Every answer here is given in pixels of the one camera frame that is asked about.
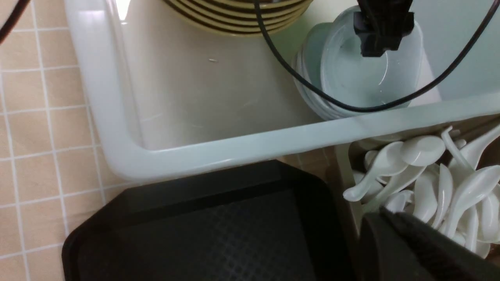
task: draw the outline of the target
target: stacked plates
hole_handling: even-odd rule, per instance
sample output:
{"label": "stacked plates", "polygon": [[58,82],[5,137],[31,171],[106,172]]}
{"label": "stacked plates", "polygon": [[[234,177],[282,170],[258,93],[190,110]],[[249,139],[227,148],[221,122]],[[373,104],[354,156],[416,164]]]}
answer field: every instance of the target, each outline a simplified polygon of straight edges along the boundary
{"label": "stacked plates", "polygon": [[[183,20],[220,35],[260,36],[253,0],[164,0]],[[295,22],[312,0],[259,0],[262,18],[272,34]]]}
{"label": "stacked plates", "polygon": [[[359,7],[351,7],[333,23],[314,26],[291,66],[327,95],[350,106],[379,106],[413,93],[424,54],[419,25],[415,22],[413,32],[402,39],[398,51],[386,51],[382,57],[362,57],[361,41],[353,27],[357,11]],[[360,114],[327,102],[297,80],[295,85],[304,101],[324,120]]]}

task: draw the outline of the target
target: white ceramic spoon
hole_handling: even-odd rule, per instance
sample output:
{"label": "white ceramic spoon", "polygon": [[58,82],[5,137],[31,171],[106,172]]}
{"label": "white ceramic spoon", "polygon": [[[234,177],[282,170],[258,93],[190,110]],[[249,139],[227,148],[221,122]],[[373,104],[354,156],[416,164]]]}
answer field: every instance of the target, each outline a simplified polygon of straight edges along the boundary
{"label": "white ceramic spoon", "polygon": [[426,169],[426,167],[408,166],[403,172],[392,176],[387,185],[368,203],[362,206],[363,212],[375,211],[387,198],[413,183]]}
{"label": "white ceramic spoon", "polygon": [[455,233],[451,240],[455,241],[455,243],[462,247],[466,244],[466,238],[459,232]]}
{"label": "white ceramic spoon", "polygon": [[443,164],[439,165],[439,184],[437,192],[437,210],[432,228],[437,229],[445,217],[453,196],[453,177]]}
{"label": "white ceramic spoon", "polygon": [[500,181],[500,166],[495,165],[475,171],[458,186],[449,208],[444,233],[447,237],[453,237],[464,212],[488,196],[498,181]]}
{"label": "white ceramic spoon", "polygon": [[[453,175],[454,181],[460,182],[463,181],[463,179],[478,166],[479,159],[481,158],[481,154],[483,153],[485,148],[498,137],[500,125],[496,126],[494,129],[490,130],[483,136],[477,138],[476,140],[479,141],[476,142],[475,145],[472,144],[476,140],[464,146],[460,151],[454,144],[450,144],[451,138],[449,135],[447,135],[450,130],[451,126],[441,134],[441,137],[443,138],[446,148],[448,148],[448,150],[453,155],[453,159],[449,165],[449,170]],[[500,190],[500,184],[497,183],[495,185],[495,190]],[[490,197],[490,194],[486,195],[488,197],[483,199],[483,201],[481,202],[481,214],[485,216],[484,218],[481,216],[481,232],[483,233],[483,236],[481,238],[483,241],[487,242],[500,241],[500,225],[498,221],[499,214],[497,211],[494,211],[498,207],[498,199],[500,198],[495,198],[494,195]]]}
{"label": "white ceramic spoon", "polygon": [[394,176],[404,171],[408,164],[400,158],[401,141],[389,143],[377,154],[364,178],[355,186],[344,190],[343,197],[350,202],[359,201],[379,176]]}
{"label": "white ceramic spoon", "polygon": [[401,190],[398,193],[391,194],[385,201],[384,206],[393,213],[403,212],[412,195],[413,191],[411,190]]}
{"label": "white ceramic spoon", "polygon": [[[487,133],[476,138],[475,140],[469,142],[462,149],[460,153],[472,166],[473,169],[477,168],[481,155],[485,151],[486,147],[491,144],[494,140],[500,137],[500,124],[489,130]],[[453,158],[449,162],[448,168],[453,172],[455,167],[460,164],[457,159]]]}
{"label": "white ceramic spoon", "polygon": [[486,259],[486,257],[490,253],[490,248],[491,248],[490,243],[483,243],[478,241],[475,248],[475,253],[481,258]]}
{"label": "white ceramic spoon", "polygon": [[467,141],[465,139],[457,139],[453,142],[459,150],[466,146]]}
{"label": "white ceramic spoon", "polygon": [[467,210],[467,235],[465,236],[465,248],[475,253],[478,244],[479,217],[476,206]]}
{"label": "white ceramic spoon", "polygon": [[495,240],[499,233],[500,210],[500,201],[495,192],[490,193],[481,201],[480,210],[482,240]]}
{"label": "white ceramic spoon", "polygon": [[[359,182],[361,182],[361,180],[365,177],[365,173],[364,172],[360,172],[360,171],[357,171],[357,170],[353,170],[352,171],[352,175],[354,176],[354,182],[356,184],[358,184]],[[377,195],[377,193],[379,193],[384,187],[382,186],[382,184],[380,184],[380,182],[374,180],[372,183],[371,183],[371,186],[370,188],[368,189],[368,192],[363,196],[363,198],[361,198],[361,202],[368,202],[370,201],[373,197],[375,197],[375,195]]]}
{"label": "white ceramic spoon", "polygon": [[415,181],[413,189],[415,197],[415,208],[413,216],[427,223],[436,213],[438,199],[434,193],[434,177],[432,172],[424,171]]}
{"label": "white ceramic spoon", "polygon": [[408,165],[428,166],[435,163],[446,147],[443,140],[435,135],[422,135],[411,138],[401,146],[401,159]]}
{"label": "white ceramic spoon", "polygon": [[[379,154],[378,151],[370,150],[364,155],[363,164],[364,164],[364,168],[367,171],[370,168],[370,165],[372,164],[372,162],[375,159],[375,157],[377,156],[377,154]],[[383,184],[383,185],[386,185],[390,179],[391,179],[390,176],[377,176],[376,181]]]}

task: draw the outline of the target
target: tile grout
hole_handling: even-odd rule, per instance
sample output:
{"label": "tile grout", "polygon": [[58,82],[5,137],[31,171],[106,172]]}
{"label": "tile grout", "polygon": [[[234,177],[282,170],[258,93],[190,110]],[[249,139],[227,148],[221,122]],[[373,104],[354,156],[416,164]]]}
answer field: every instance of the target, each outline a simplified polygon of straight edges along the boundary
{"label": "tile grout", "polygon": [[[4,82],[3,82],[3,77],[0,75],[0,96],[1,96],[1,101],[2,101],[2,110],[4,112],[7,112],[7,106],[5,103],[5,91],[4,91]],[[7,131],[7,142],[8,142],[8,149],[9,153],[11,156],[10,159],[10,168],[12,170],[12,185],[14,187],[14,201],[15,201],[15,212],[17,216],[17,231],[19,232],[19,243],[21,246],[21,255],[22,255],[22,261],[24,263],[24,274],[26,275],[26,281],[31,281],[30,277],[30,270],[28,267],[28,257],[26,255],[26,245],[25,245],[25,235],[24,235],[24,228],[23,228],[23,218],[21,216],[21,205],[19,203],[19,188],[18,188],[18,179],[17,179],[17,171],[16,171],[16,164],[14,163],[14,145],[13,145],[13,139],[12,139],[12,134],[11,134],[11,125],[9,124],[9,117],[5,115],[4,117],[5,121],[5,129]]]}
{"label": "tile grout", "polygon": [[57,188],[59,190],[59,198],[60,198],[60,203],[61,203],[61,211],[62,211],[62,220],[64,223],[64,233],[65,236],[68,237],[69,233],[69,228],[68,228],[68,218],[66,216],[66,205],[63,197],[63,186],[62,186],[62,181],[61,181],[61,172],[59,169],[59,161],[56,153],[56,145],[54,142],[54,132],[52,128],[52,119],[51,119],[51,111],[49,110],[49,95],[47,93],[47,81],[45,80],[45,69],[44,69],[44,62],[42,58],[42,46],[40,45],[40,35],[39,35],[39,29],[38,29],[38,24],[37,24],[37,12],[35,9],[35,4],[31,2],[31,11],[32,11],[32,18],[33,18],[33,27],[34,27],[34,35],[35,35],[35,40],[36,40],[36,50],[38,51],[38,64],[40,65],[40,73],[41,73],[41,87],[43,90],[43,98],[45,99],[45,107],[46,107],[46,114],[47,114],[47,122],[48,122],[48,135],[50,138],[50,146],[52,148],[52,157],[54,159],[54,164],[55,164],[55,175],[57,177]]}
{"label": "tile grout", "polygon": [[22,110],[12,110],[0,113],[0,115],[9,115],[9,114],[19,114],[19,113],[30,113],[30,112],[40,112],[40,111],[57,111],[57,110],[72,110],[72,109],[83,109],[88,107],[86,104],[79,105],[68,105],[68,106],[56,106],[56,107],[39,107],[39,108],[30,108],[30,109],[22,109]]}
{"label": "tile grout", "polygon": [[12,258],[15,256],[20,256],[20,255],[25,255],[25,254],[29,254],[29,253],[34,253],[34,252],[38,252],[38,251],[43,251],[43,250],[47,250],[47,249],[52,249],[55,247],[61,247],[63,244],[64,243],[50,244],[50,245],[46,245],[46,246],[42,246],[42,247],[38,247],[38,248],[29,249],[29,250],[18,251],[18,252],[14,252],[14,253],[0,255],[0,260],[8,259],[8,258]]}
{"label": "tile grout", "polygon": [[61,152],[68,152],[68,151],[82,150],[82,149],[91,149],[91,148],[93,148],[92,145],[72,146],[72,147],[67,147],[67,148],[54,149],[54,150],[50,150],[50,151],[42,151],[42,152],[37,152],[37,153],[32,153],[32,154],[25,154],[25,155],[19,155],[19,156],[14,156],[14,157],[0,158],[0,162],[8,161],[8,160],[25,159],[25,158],[31,158],[31,157],[37,157],[37,156],[45,156],[45,155],[52,154],[53,152],[61,153]]}
{"label": "tile grout", "polygon": [[[84,94],[85,97],[85,103],[88,105],[89,104],[89,98],[87,97],[87,94]],[[100,197],[102,200],[102,205],[106,205],[106,194],[104,193],[103,189],[103,179],[101,177],[101,167],[99,166],[99,157],[97,155],[97,147],[96,147],[96,136],[94,134],[94,123],[92,122],[91,118],[91,110],[90,107],[87,106],[87,122],[88,122],[88,128],[90,129],[90,138],[92,140],[92,149],[94,152],[94,161],[95,161],[95,169],[97,170],[97,182],[99,183],[99,189],[100,189]]]}
{"label": "tile grout", "polygon": [[[137,182],[125,182],[125,183],[120,183],[120,184],[113,184],[113,185],[108,185],[108,186],[103,186],[103,187],[98,187],[98,188],[63,194],[62,197],[64,197],[64,198],[73,197],[73,196],[78,196],[78,195],[92,193],[92,192],[100,192],[101,190],[102,190],[102,192],[104,192],[106,190],[126,187],[126,186],[129,186],[132,184],[139,184],[139,183],[137,183]],[[15,207],[16,204],[22,206],[22,205],[29,205],[29,204],[40,203],[40,202],[45,202],[45,201],[50,201],[50,200],[56,200],[56,199],[60,199],[60,198],[61,198],[61,196],[57,195],[57,196],[51,196],[51,197],[45,197],[45,198],[39,198],[39,199],[33,199],[33,200],[20,201],[19,203],[0,205],[0,209]]]}
{"label": "tile grout", "polygon": [[40,68],[24,68],[24,69],[2,69],[0,72],[3,73],[19,73],[19,72],[34,72],[34,71],[51,71],[51,70],[65,70],[65,69],[77,69],[80,68],[78,64],[75,65],[61,65],[61,66],[48,66]]}

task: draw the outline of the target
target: spoon handle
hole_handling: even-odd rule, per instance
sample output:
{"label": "spoon handle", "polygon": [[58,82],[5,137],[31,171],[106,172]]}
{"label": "spoon handle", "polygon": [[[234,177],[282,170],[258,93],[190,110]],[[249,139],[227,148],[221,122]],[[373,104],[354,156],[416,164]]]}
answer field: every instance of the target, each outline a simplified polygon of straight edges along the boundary
{"label": "spoon handle", "polygon": [[477,146],[484,150],[489,144],[491,144],[494,140],[500,137],[500,124],[495,126],[493,129],[489,130],[482,136],[473,140],[470,145]]}
{"label": "spoon handle", "polygon": [[474,172],[474,169],[472,168],[471,164],[469,164],[469,162],[467,162],[466,158],[462,155],[462,153],[457,148],[457,146],[453,143],[453,140],[450,137],[449,132],[452,129],[453,129],[453,127],[449,126],[446,130],[444,130],[441,133],[441,138],[442,138],[442,140],[443,140],[444,145],[446,146],[446,148],[449,150],[449,152],[451,153],[451,155],[453,155],[453,158],[456,159],[456,161],[458,162],[458,164],[460,164],[460,166],[462,167],[462,169],[464,170],[464,172],[467,172],[467,173],[471,174],[471,173]]}
{"label": "spoon handle", "polygon": [[479,228],[479,218],[478,210],[476,206],[472,206],[467,210],[468,220],[467,220],[467,236],[465,238],[465,247],[475,253],[476,245],[478,244],[478,228]]}
{"label": "spoon handle", "polygon": [[370,190],[371,182],[375,181],[378,172],[375,169],[370,169],[363,177],[363,179],[355,186],[344,190],[343,197],[349,202],[356,202],[361,200],[363,196]]}
{"label": "spoon handle", "polygon": [[362,206],[363,212],[375,211],[391,194],[394,193],[396,185],[398,184],[397,177],[391,177],[387,185],[368,203]]}

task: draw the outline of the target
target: translucent plastic container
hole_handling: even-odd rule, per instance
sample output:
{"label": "translucent plastic container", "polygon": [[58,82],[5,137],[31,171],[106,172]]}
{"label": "translucent plastic container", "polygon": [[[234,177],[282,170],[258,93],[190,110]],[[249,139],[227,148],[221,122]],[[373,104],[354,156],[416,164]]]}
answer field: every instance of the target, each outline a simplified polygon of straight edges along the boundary
{"label": "translucent plastic container", "polygon": [[[425,47],[419,88],[449,65],[491,4],[468,1],[414,2]],[[291,59],[312,26],[332,22],[355,4],[314,0],[272,38]],[[498,15],[457,72],[412,107],[325,122],[260,37],[205,32],[160,0],[65,0],[65,7],[104,154],[116,173],[134,180],[201,173],[500,112],[500,57],[491,54],[500,41],[492,28]]]}

